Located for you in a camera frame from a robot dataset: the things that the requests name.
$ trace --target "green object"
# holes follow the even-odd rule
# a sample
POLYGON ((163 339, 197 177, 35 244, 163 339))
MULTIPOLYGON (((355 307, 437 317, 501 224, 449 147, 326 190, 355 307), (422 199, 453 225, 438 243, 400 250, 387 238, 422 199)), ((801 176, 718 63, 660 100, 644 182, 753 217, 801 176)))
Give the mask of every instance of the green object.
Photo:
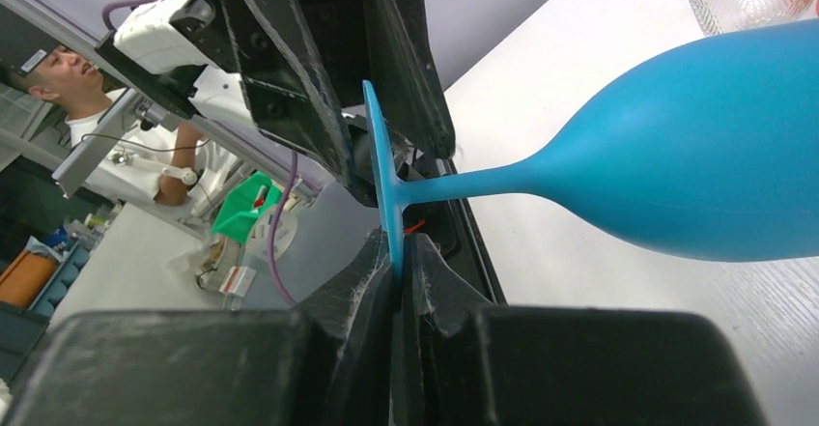
POLYGON ((254 173, 227 195, 211 231, 227 236, 239 244, 244 244, 256 220, 270 206, 279 202, 281 194, 281 191, 265 174, 254 173), (265 199, 265 204, 254 211, 253 202, 256 201, 262 186, 268 187, 268 197, 265 199))

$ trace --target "blue tray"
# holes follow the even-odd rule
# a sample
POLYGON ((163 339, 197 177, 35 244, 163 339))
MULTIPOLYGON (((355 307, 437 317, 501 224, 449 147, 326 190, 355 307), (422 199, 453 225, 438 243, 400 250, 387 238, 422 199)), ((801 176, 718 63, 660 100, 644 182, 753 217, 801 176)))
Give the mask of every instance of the blue tray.
POLYGON ((66 297, 71 284, 88 262, 88 255, 89 252, 85 247, 75 244, 69 251, 69 256, 60 265, 60 268, 54 271, 28 309, 51 318, 57 305, 66 297))

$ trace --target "white table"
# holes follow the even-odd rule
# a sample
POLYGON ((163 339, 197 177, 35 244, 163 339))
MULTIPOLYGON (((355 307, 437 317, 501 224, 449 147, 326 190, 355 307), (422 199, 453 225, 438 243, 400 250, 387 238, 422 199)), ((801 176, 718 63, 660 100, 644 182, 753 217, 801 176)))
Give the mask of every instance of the white table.
POLYGON ((199 243, 182 228, 126 204, 57 305, 49 331, 89 311, 221 308, 224 298, 199 289, 191 272, 165 268, 199 243))
MULTIPOLYGON (((687 0, 550 0, 447 90, 459 170, 533 154, 619 74, 699 38, 687 0)), ((731 341, 772 424, 819 423, 819 259, 684 260, 544 199, 470 204, 510 303, 704 315, 731 341)))

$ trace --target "white label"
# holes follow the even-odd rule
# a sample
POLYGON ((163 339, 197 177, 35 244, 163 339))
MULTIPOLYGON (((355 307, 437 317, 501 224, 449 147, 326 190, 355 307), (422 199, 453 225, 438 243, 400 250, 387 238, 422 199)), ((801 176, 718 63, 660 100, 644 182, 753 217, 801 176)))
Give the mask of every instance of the white label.
POLYGON ((232 267, 219 286, 219 292, 243 298, 255 277, 256 271, 250 267, 232 267))
POLYGON ((257 223, 256 228, 253 229, 253 233, 250 237, 254 240, 266 238, 268 236, 269 229, 270 225, 268 225, 266 222, 257 223))
POLYGON ((31 58, 27 60, 26 63, 22 65, 22 67, 20 67, 20 69, 26 73, 32 71, 34 67, 36 67, 37 64, 39 64, 40 61, 47 55, 48 55, 47 52, 40 49, 39 51, 35 52, 34 55, 31 56, 31 58))

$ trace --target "cable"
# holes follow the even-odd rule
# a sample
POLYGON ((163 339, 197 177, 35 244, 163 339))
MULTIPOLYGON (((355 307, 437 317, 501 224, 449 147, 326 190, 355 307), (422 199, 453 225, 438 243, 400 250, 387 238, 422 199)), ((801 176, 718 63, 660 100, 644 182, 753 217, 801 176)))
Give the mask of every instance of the cable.
POLYGON ((181 148, 174 148, 174 149, 156 149, 156 148, 152 148, 150 146, 146 146, 144 144, 139 144, 139 143, 134 143, 133 141, 128 141, 127 139, 118 138, 116 136, 109 136, 107 134, 99 134, 99 133, 86 133, 86 134, 83 134, 82 137, 79 138, 79 142, 81 143, 81 142, 85 141, 85 139, 88 138, 89 136, 94 136, 96 138, 113 139, 113 140, 119 141, 121 143, 132 144, 132 145, 136 146, 137 148, 147 149, 148 151, 153 151, 155 153, 173 153, 174 151, 182 150, 182 149, 199 149, 199 148, 201 148, 201 147, 203 147, 206 144, 211 142, 210 139, 206 139, 205 141, 197 144, 196 146, 183 146, 181 148))
POLYGON ((211 208, 216 210, 216 204, 213 203, 213 200, 208 195, 208 191, 204 187, 202 187, 202 185, 199 185, 199 183, 197 183, 196 186, 198 186, 199 189, 202 189, 202 193, 205 194, 205 199, 208 199, 208 204, 211 204, 211 208))
POLYGON ((281 219, 281 215, 284 212, 284 205, 287 204, 288 199, 290 199, 290 191, 293 190, 293 185, 296 184, 296 171, 298 170, 298 154, 296 151, 292 151, 291 155, 291 162, 290 162, 290 178, 287 180, 287 183, 284 185, 284 191, 282 191, 282 197, 279 200, 278 205, 276 205, 276 210, 273 212, 273 216, 270 219, 270 231, 268 233, 268 271, 270 272, 270 276, 273 278, 273 283, 276 285, 276 289, 279 292, 279 296, 281 296, 285 302, 291 307, 296 305, 296 300, 287 292, 287 288, 284 287, 284 283, 281 280, 281 276, 279 275, 279 269, 276 266, 276 230, 279 226, 279 220, 281 219))
POLYGON ((154 3, 157 0, 121 0, 108 3, 102 8, 102 23, 108 30, 116 30, 114 23, 111 21, 111 13, 121 8, 135 8, 143 4, 154 3))
POLYGON ((405 235, 411 235, 412 233, 415 233, 416 231, 421 229, 421 227, 424 226, 425 224, 427 224, 427 220, 422 219, 421 221, 415 223, 415 226, 410 226, 409 228, 404 228, 404 234, 405 235))
POLYGON ((211 273, 213 273, 213 270, 199 271, 198 273, 196 273, 194 279, 196 280, 196 286, 198 286, 199 289, 203 290, 205 289, 205 277, 211 273))

